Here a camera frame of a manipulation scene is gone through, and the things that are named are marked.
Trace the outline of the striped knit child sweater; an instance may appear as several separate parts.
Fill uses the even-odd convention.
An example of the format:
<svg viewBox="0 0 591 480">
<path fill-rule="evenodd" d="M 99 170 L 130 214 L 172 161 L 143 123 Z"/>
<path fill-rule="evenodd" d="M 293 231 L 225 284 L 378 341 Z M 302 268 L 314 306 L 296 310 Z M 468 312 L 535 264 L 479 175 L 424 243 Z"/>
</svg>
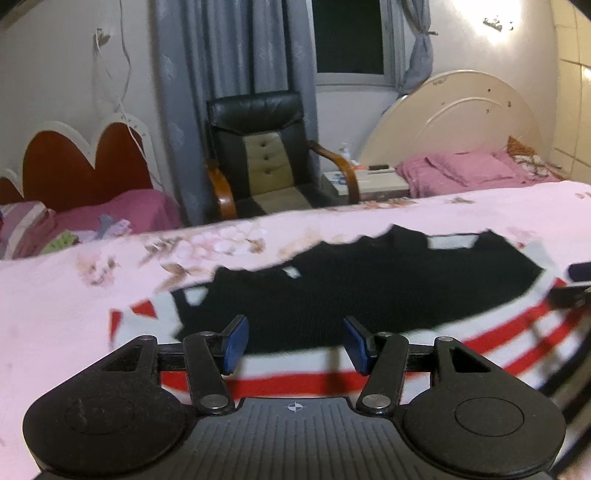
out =
<svg viewBox="0 0 591 480">
<path fill-rule="evenodd" d="M 110 342 L 177 343 L 236 316 L 249 343 L 228 379 L 236 399 L 356 395 L 363 377 L 342 346 L 344 318 L 428 344 L 451 336 L 562 408 L 590 399 L 590 317 L 549 303 L 559 279 L 535 244 L 491 232 L 429 237 L 393 227 L 349 244 L 320 243 L 257 271 L 160 292 L 110 318 Z"/>
</svg>

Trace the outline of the floral brown pillow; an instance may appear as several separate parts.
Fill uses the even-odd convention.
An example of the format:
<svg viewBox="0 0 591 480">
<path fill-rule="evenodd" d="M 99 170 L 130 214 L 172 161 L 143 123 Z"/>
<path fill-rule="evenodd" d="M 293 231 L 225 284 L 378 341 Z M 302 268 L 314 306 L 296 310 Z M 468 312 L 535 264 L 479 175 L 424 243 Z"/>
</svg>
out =
<svg viewBox="0 0 591 480">
<path fill-rule="evenodd" d="M 508 137 L 507 154 L 530 177 L 549 179 L 554 176 L 554 165 L 542 159 L 532 147 L 513 136 Z"/>
</svg>

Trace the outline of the pink floral bed sheet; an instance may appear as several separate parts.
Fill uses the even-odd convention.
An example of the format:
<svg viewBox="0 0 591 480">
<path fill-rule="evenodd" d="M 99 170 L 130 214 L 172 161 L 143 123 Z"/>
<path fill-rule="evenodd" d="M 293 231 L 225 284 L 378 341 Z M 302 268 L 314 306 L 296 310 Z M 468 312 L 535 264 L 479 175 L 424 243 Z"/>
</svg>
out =
<svg viewBox="0 0 591 480">
<path fill-rule="evenodd" d="M 493 231 L 543 269 L 522 300 L 481 318 L 408 338 L 466 342 L 532 386 L 554 373 L 553 400 L 568 414 L 559 461 L 568 479 L 590 475 L 590 317 L 550 311 L 543 301 L 568 266 L 590 257 L 590 188 L 563 181 L 418 200 L 368 202 L 254 220 L 121 237 L 1 265 L 1 475 L 31 479 L 38 468 L 22 435 L 27 408 L 42 394 L 141 334 L 170 343 L 179 325 L 171 291 L 194 288 L 219 267 L 256 270 L 319 242 L 346 243 L 398 225 L 439 247 L 468 245 Z"/>
</svg>

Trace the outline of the magenta bed sheet left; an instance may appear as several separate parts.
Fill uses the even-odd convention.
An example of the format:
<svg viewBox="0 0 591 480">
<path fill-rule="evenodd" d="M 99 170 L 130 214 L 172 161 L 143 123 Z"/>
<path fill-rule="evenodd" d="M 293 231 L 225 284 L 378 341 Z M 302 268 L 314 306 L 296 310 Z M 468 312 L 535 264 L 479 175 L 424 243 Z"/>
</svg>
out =
<svg viewBox="0 0 591 480">
<path fill-rule="evenodd" d="M 172 197 L 152 189 L 130 190 L 100 205 L 56 213 L 54 227 L 44 235 L 35 252 L 40 253 L 63 231 L 98 231 L 101 214 L 108 215 L 115 222 L 127 220 L 132 234 L 174 230 L 182 226 L 179 206 Z"/>
</svg>

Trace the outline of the pink folded blanket right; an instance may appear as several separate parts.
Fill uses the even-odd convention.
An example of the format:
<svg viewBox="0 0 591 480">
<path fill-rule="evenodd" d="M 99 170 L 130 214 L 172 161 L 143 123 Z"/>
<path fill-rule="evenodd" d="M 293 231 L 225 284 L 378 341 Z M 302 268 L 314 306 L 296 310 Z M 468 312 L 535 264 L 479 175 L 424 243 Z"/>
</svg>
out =
<svg viewBox="0 0 591 480">
<path fill-rule="evenodd" d="M 396 171 L 408 183 L 412 198 L 559 181 L 538 155 L 512 157 L 506 151 L 420 155 L 401 162 Z"/>
</svg>

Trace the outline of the white bedside table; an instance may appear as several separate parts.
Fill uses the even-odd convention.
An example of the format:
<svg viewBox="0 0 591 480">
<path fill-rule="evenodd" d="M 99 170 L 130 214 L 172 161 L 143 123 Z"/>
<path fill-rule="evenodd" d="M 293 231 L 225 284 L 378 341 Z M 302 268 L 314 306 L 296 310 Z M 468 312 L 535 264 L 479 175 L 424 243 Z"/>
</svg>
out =
<svg viewBox="0 0 591 480">
<path fill-rule="evenodd" d="M 360 200 L 386 201 L 410 196 L 410 186 L 394 168 L 356 170 L 356 179 L 360 191 Z M 321 177 L 322 192 L 346 203 L 349 189 L 341 171 L 325 172 Z"/>
</svg>

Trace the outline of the cream round headboard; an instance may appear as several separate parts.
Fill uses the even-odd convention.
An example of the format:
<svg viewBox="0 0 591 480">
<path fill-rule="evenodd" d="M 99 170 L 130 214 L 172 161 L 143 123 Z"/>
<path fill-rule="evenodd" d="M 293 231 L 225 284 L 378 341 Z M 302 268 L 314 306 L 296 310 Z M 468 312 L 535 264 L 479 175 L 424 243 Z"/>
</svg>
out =
<svg viewBox="0 0 591 480">
<path fill-rule="evenodd" d="M 475 70 L 438 74 L 381 117 L 358 155 L 363 165 L 432 153 L 497 153 L 514 137 L 540 152 L 543 141 L 528 103 L 511 85 Z"/>
</svg>

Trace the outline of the striped pink pillow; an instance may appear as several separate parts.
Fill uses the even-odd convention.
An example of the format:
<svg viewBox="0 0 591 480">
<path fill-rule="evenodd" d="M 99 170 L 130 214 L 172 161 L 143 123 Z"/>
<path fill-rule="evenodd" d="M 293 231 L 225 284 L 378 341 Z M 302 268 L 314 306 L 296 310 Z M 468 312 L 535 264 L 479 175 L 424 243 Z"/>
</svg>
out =
<svg viewBox="0 0 591 480">
<path fill-rule="evenodd" d="M 42 202 L 30 201 L 1 206 L 1 259 L 22 258 L 25 246 L 39 227 L 53 227 L 55 212 Z"/>
</svg>

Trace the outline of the red heart-shaped headboard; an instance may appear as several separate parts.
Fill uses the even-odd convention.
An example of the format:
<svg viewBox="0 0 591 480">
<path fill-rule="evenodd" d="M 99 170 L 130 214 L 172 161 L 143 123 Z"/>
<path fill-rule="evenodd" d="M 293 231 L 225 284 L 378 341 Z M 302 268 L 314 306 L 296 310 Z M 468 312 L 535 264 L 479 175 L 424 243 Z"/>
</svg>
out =
<svg viewBox="0 0 591 480">
<path fill-rule="evenodd" d="M 131 190 L 163 189 L 147 126 L 129 114 L 102 121 L 93 138 L 59 121 L 37 127 L 18 173 L 1 170 L 1 203 L 39 201 L 63 212 Z"/>
</svg>

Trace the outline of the grey centre curtain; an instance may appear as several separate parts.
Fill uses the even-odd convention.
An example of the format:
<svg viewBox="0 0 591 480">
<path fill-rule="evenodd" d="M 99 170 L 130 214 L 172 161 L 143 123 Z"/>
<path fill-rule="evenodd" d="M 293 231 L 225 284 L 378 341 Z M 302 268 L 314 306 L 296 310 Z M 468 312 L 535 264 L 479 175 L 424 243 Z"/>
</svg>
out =
<svg viewBox="0 0 591 480">
<path fill-rule="evenodd" d="M 158 105 L 173 184 L 191 226 L 217 211 L 206 161 L 223 117 L 235 132 L 270 129 L 274 95 L 301 97 L 305 135 L 318 139 L 315 47 L 307 1 L 155 1 Z"/>
</svg>

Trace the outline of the grey tied right curtain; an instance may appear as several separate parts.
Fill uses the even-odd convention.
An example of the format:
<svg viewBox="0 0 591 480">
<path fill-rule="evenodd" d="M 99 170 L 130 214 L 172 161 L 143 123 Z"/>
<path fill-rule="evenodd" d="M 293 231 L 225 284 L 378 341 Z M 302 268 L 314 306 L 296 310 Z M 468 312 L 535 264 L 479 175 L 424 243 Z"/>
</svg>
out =
<svg viewBox="0 0 591 480">
<path fill-rule="evenodd" d="M 406 0 L 403 9 L 415 32 L 415 43 L 410 56 L 409 67 L 405 72 L 400 96 L 413 93 L 432 75 L 434 50 L 431 40 L 431 10 L 429 0 Z"/>
</svg>

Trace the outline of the dark window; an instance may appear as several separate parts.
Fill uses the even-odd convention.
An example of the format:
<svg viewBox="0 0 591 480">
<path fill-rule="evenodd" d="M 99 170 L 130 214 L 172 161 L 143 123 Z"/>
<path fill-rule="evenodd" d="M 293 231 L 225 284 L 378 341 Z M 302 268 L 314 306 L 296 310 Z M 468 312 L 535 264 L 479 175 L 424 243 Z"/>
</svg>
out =
<svg viewBox="0 0 591 480">
<path fill-rule="evenodd" d="M 404 25 L 396 1 L 311 1 L 317 84 L 396 87 Z"/>
</svg>

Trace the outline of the wall lamp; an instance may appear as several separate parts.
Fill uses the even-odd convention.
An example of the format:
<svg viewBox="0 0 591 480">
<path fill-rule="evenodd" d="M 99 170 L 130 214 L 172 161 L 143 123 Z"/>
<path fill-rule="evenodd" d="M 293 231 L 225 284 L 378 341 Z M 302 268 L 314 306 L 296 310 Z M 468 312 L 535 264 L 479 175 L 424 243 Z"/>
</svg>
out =
<svg viewBox="0 0 591 480">
<path fill-rule="evenodd" d="M 515 29 L 515 25 L 512 20 L 508 20 L 499 16 L 485 17 L 483 19 L 483 24 L 499 33 L 507 33 Z"/>
</svg>

